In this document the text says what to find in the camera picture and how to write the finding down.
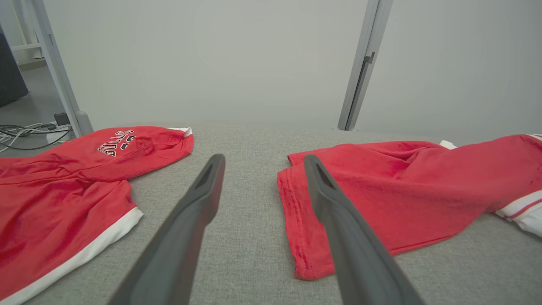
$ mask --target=gray floor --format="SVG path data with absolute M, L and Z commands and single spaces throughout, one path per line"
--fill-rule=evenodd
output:
M 54 114 L 64 112 L 64 107 L 56 91 L 53 79 L 47 67 L 23 71 L 24 82 L 30 93 L 25 97 L 0 108 L 0 124 L 27 126 L 34 123 L 50 123 L 55 120 Z M 14 146 L 33 148 L 46 145 L 45 135 L 36 135 L 18 139 Z M 0 157 L 35 156 L 47 149 L 13 150 L 0 152 Z

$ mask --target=red stripe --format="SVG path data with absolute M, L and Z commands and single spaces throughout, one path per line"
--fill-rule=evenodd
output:
M 537 205 L 537 204 L 539 204 L 539 203 L 541 203 L 541 202 L 542 202 L 542 199 L 539 199 L 539 200 L 537 200 L 537 201 L 535 201 L 535 202 L 533 202 L 533 203 L 531 203 L 531 204 L 529 204 L 529 205 L 526 205 L 526 206 L 523 207 L 521 210 L 519 210 L 518 213 L 516 213 L 516 214 L 514 214 L 514 215 L 512 215 L 512 216 L 509 216 L 509 217 L 510 217 L 510 218 L 516 218 L 516 217 L 518 217 L 519 215 L 523 214 L 523 213 L 524 213 L 526 210 L 528 210 L 530 207 L 532 207 L 532 206 L 534 206 L 534 205 Z

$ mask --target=gray carpet surface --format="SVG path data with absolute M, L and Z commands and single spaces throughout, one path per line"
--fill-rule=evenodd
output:
M 185 127 L 188 124 L 160 124 Z M 192 125 L 192 155 L 131 180 L 140 223 L 28 304 L 106 304 L 209 157 L 226 156 L 217 216 L 206 228 L 192 304 L 340 304 L 335 276 L 294 278 L 277 172 L 287 155 L 341 143 L 440 139 L 354 131 Z M 396 257 L 427 304 L 540 304 L 542 240 L 483 215 L 442 243 Z

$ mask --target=red garment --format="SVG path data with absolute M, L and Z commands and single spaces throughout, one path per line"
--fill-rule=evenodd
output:
M 312 210 L 305 155 L 320 158 L 396 255 L 446 240 L 484 212 L 500 210 L 514 220 L 542 212 L 541 139 L 516 135 L 453 150 L 428 142 L 342 144 L 289 155 L 293 166 L 279 172 L 277 182 L 295 277 L 335 272 L 325 229 Z
M 143 214 L 126 179 L 190 154 L 185 131 L 104 129 L 35 157 L 0 158 L 0 303 L 30 299 L 136 225 Z

